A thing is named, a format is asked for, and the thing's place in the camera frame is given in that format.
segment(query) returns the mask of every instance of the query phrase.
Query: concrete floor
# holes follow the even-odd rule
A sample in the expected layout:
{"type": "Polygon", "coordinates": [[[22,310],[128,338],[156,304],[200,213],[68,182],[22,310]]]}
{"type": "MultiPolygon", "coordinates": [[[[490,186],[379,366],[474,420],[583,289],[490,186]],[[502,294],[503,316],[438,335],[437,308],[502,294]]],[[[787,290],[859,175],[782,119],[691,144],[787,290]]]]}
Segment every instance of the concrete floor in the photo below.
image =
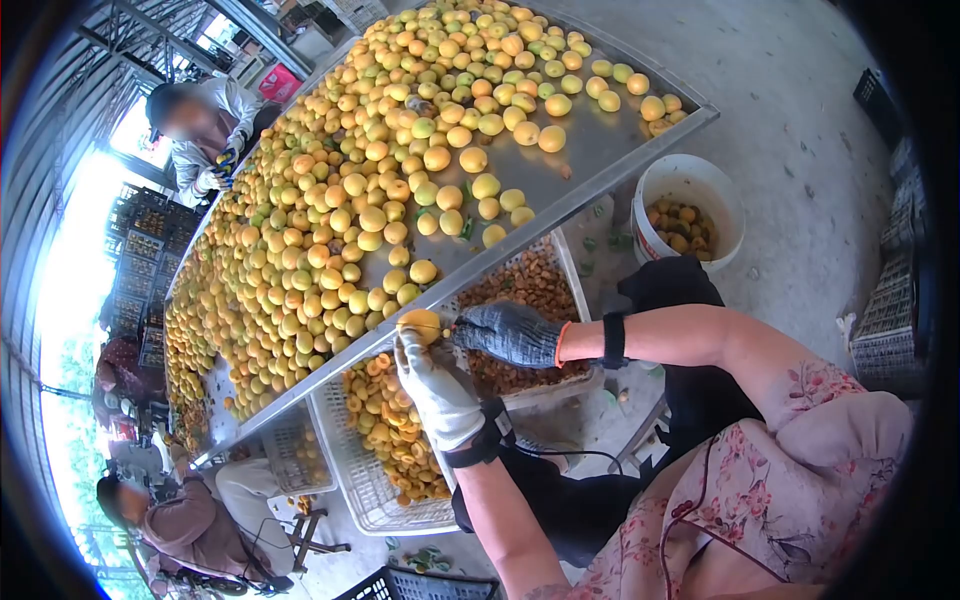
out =
{"type": "MultiPolygon", "coordinates": [[[[412,2],[388,2],[396,12],[412,2]]],[[[795,337],[851,368],[836,317],[862,310],[879,272],[878,236],[892,202],[889,153],[851,96],[864,68],[875,66],[845,17],[823,0],[555,0],[551,3],[635,46],[676,73],[721,110],[718,121],[672,152],[701,156],[742,194],[747,233],[736,259],[710,278],[726,304],[795,337]]],[[[600,218],[584,211],[564,225],[579,263],[585,235],[606,239],[612,200],[600,218]]],[[[603,269],[584,279],[597,312],[601,295],[632,273],[629,252],[591,258],[603,269]]],[[[630,400],[610,406],[600,394],[558,399],[515,415],[518,428],[616,454],[649,414],[662,379],[638,366],[608,373],[608,388],[630,400]]],[[[606,472],[587,458],[574,471],[606,472]]],[[[316,540],[347,542],[353,552],[307,561],[300,594],[331,598],[386,563],[391,554],[436,544],[452,574],[493,577],[475,537],[447,534],[382,538],[353,526],[343,497],[326,494],[330,517],[316,540]]],[[[578,576],[569,569],[571,578],[578,576]]]]}

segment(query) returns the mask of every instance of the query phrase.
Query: black pants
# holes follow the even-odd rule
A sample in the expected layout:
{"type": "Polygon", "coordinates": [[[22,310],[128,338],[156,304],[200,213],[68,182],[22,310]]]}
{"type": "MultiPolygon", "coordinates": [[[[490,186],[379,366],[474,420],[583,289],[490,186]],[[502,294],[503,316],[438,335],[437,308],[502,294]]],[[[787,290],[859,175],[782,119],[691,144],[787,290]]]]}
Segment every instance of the black pants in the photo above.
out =
{"type": "MultiPolygon", "coordinates": [[[[720,294],[692,256],[645,263],[617,285],[633,302],[635,312],[678,304],[723,306],[720,294]]],[[[670,407],[667,453],[646,478],[601,475],[587,479],[563,477],[553,463],[502,446],[500,460],[523,493],[543,533],[557,555],[574,566],[592,562],[627,510],[657,473],[691,448],[741,419],[762,420],[753,403],[729,373],[716,367],[675,367],[666,371],[664,395],[670,407]]],[[[463,494],[453,494],[457,524],[472,533],[463,494]]]]}

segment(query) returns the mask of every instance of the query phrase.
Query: white bucket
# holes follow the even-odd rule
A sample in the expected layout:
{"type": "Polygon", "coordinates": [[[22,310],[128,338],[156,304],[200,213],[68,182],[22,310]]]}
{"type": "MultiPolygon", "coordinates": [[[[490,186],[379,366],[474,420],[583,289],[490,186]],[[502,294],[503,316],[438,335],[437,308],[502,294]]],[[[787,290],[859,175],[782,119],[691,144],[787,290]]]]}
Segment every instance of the white bucket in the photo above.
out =
{"type": "Polygon", "coordinates": [[[679,256],[647,220],[646,207],[661,198],[671,202],[695,204],[713,219],[718,234],[713,260],[701,262],[711,273],[733,260],[740,250],[745,229],[743,204],[733,182],[711,162],[692,155],[667,155],[657,160],[636,185],[631,207],[634,229],[634,254],[640,263],[665,256],[679,256]]]}

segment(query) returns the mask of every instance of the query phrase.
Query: brown jacket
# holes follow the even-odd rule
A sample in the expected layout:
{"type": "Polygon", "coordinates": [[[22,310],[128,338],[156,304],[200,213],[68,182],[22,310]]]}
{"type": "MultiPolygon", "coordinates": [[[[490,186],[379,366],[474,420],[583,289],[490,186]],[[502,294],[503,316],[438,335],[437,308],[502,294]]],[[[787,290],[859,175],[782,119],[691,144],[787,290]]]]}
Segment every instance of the brown jacket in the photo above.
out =
{"type": "Polygon", "coordinates": [[[270,568],[270,560],[241,537],[223,502],[215,499],[200,476],[183,479],[183,495],[157,504],[144,516],[141,531],[160,552],[208,575],[225,574],[262,581],[244,549],[270,568]]]}

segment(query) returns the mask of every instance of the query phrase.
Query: black wristband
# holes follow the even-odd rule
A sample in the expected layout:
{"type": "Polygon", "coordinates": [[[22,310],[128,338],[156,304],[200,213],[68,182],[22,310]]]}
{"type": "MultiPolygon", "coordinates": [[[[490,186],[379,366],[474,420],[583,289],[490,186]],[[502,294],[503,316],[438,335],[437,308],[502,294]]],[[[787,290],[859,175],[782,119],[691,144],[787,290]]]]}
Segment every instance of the black wristband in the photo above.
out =
{"type": "Polygon", "coordinates": [[[623,329],[623,313],[608,313],[603,316],[603,360],[600,365],[604,369],[620,369],[628,361],[624,358],[624,348],[627,344],[626,332],[623,329]]]}
{"type": "Polygon", "coordinates": [[[503,399],[499,396],[480,402],[480,411],[486,420],[469,447],[444,452],[450,468],[466,468],[480,463],[492,463],[500,454],[500,442],[513,445],[516,441],[513,425],[507,416],[503,399]]]}

